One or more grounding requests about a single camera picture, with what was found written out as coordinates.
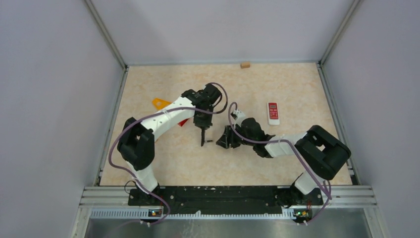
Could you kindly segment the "black remote control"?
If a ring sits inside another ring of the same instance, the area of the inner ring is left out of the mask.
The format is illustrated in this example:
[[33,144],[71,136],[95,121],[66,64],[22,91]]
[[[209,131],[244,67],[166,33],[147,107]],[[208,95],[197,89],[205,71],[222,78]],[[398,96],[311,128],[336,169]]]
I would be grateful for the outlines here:
[[205,133],[206,133],[206,129],[205,128],[201,128],[201,147],[203,147],[203,145],[206,142]]

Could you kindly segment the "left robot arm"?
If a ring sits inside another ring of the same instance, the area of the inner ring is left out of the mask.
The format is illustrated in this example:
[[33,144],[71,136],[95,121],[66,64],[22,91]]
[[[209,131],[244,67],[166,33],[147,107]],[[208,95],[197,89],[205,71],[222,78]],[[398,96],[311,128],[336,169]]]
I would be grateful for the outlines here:
[[204,145],[206,130],[212,126],[212,116],[217,113],[214,108],[227,98],[226,90],[219,83],[211,82],[201,90],[183,92],[174,102],[152,115],[126,120],[112,148],[117,149],[129,165],[128,172],[141,189],[140,199],[144,203],[153,205],[159,197],[158,181],[152,169],[155,142],[180,122],[192,119],[201,131],[201,145]]

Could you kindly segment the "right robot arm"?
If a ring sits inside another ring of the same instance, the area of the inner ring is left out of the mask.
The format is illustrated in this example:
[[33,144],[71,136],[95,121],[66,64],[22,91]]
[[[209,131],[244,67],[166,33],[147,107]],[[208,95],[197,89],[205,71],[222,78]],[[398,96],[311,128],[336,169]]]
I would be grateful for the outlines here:
[[304,204],[316,188],[331,200],[330,182],[351,157],[350,149],[320,125],[300,134],[275,136],[266,134],[254,118],[227,125],[216,144],[225,149],[248,145],[262,158],[296,156],[305,171],[280,196],[283,207]]

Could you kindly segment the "white red remote control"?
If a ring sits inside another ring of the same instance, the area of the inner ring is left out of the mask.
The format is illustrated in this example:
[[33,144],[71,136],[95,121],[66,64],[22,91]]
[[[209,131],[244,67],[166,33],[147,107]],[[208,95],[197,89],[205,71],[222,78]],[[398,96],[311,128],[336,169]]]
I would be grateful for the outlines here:
[[279,107],[276,102],[267,103],[267,115],[269,125],[280,125]]

